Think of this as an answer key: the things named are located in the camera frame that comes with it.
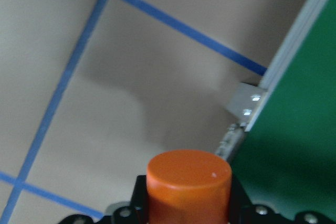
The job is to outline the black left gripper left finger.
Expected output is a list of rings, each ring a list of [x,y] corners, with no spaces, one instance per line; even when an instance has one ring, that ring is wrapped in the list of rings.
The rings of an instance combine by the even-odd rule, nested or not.
[[[107,223],[147,223],[146,176],[136,178],[131,199],[115,209]]]

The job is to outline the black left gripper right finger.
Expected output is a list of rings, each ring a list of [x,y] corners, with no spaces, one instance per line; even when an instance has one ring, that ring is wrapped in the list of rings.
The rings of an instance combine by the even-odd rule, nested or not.
[[[229,200],[229,223],[278,223],[275,212],[265,205],[253,204],[236,176]]]

